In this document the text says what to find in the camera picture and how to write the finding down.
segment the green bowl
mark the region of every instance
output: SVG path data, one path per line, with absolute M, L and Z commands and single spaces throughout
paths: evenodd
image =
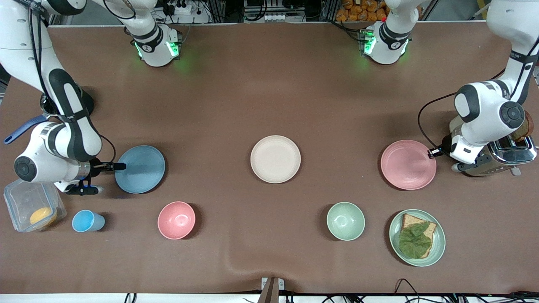
M 414 217 L 418 217 L 420 219 L 434 222 L 437 224 L 437 227 L 434 230 L 434 235 L 432 237 L 431 252 L 424 259 L 412 259 L 400 251 L 399 234 L 400 234 L 400 227 L 403 225 L 404 214 L 409 214 Z M 391 246 L 393 246 L 393 250 L 395 250 L 399 258 L 401 258 L 403 261 L 413 266 L 419 266 L 419 267 L 431 266 L 432 264 L 440 260 L 441 256 L 444 255 L 444 251 L 445 251 L 445 233 L 444 233 L 444 229 L 441 228 L 440 222 L 438 222 L 428 212 L 419 210 L 419 209 L 403 210 L 400 213 L 398 213 L 395 216 L 395 218 L 393 218 L 389 226 L 389 241 L 391 242 Z
M 365 230 L 365 216 L 359 207 L 350 202 L 333 205 L 327 216 L 328 229 L 335 238 L 352 241 Z

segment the pink bowl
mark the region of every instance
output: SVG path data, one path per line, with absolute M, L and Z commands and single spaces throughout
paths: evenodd
M 436 160 L 429 158 L 429 148 L 413 140 L 389 145 L 382 154 L 380 166 L 391 184 L 406 190 L 427 186 L 436 174 Z
M 195 226 L 195 212 L 185 202 L 172 202 L 159 213 L 157 227 L 167 239 L 178 240 L 187 236 Z

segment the brown tablecloth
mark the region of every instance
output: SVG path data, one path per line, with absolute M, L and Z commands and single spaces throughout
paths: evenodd
M 357 44 L 328 24 L 195 26 L 181 59 L 163 68 L 139 61 L 119 27 L 50 33 L 65 69 L 96 99 L 99 132 L 119 155 L 157 147 L 167 173 L 144 195 L 123 193 L 103 174 L 94 183 L 104 194 L 62 195 L 67 217 L 43 232 L 16 232 L 1 207 L 1 293 L 236 292 L 260 288 L 266 276 L 310 293 L 392 292 L 399 278 L 419 292 L 537 289 L 537 163 L 521 177 L 471 178 L 441 157 L 435 179 L 417 191 L 392 188 L 378 168 L 390 143 L 426 143 L 416 123 L 424 103 L 504 68 L 510 45 L 486 24 L 418 24 L 391 66 L 360 57 Z M 531 87 L 525 107 L 534 117 L 538 96 Z M 38 99 L 12 80 L 1 137 L 40 113 Z M 452 103 L 424 113 L 437 142 L 455 116 Z M 249 164 L 254 144 L 273 134 L 291 138 L 302 154 L 298 174 L 284 184 L 264 183 Z M 0 146 L 1 188 L 16 179 L 12 163 L 28 139 Z M 172 201 L 196 210 L 188 239 L 159 234 L 157 215 Z M 326 212 L 339 201 L 365 214 L 355 241 L 327 231 Z M 409 208 L 444 228 L 447 249 L 433 266 L 406 265 L 389 245 L 390 219 Z M 74 232 L 81 209 L 105 213 L 105 230 Z

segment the cup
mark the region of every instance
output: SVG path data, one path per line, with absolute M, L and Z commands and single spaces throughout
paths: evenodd
M 91 210 L 81 210 L 73 217 L 71 226 L 76 232 L 96 231 L 103 228 L 105 218 Z

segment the toast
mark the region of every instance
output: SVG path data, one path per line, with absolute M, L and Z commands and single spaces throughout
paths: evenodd
M 511 137 L 516 142 L 524 140 L 525 137 L 531 135 L 531 133 L 534 131 L 534 121 L 531 119 L 531 115 L 527 111 L 524 112 L 526 113 L 524 122 L 517 130 L 511 133 Z
M 414 217 L 412 215 L 408 215 L 408 214 L 404 214 L 403 216 L 403 226 L 400 228 L 400 230 L 403 230 L 404 228 L 412 225 L 412 224 L 417 224 L 417 223 L 423 223 L 425 222 L 426 220 L 423 220 L 423 219 L 420 219 L 418 217 Z M 425 230 L 425 232 L 423 232 L 424 235 L 426 235 L 432 242 L 432 237 L 434 236 L 434 230 L 436 229 L 436 223 L 432 223 L 430 222 L 428 228 Z M 429 253 L 431 252 L 431 248 L 432 248 L 432 244 L 431 244 L 431 247 L 429 247 L 429 249 L 427 250 L 427 252 L 425 252 L 424 255 L 421 256 L 421 258 L 419 259 L 424 259 L 426 258 Z

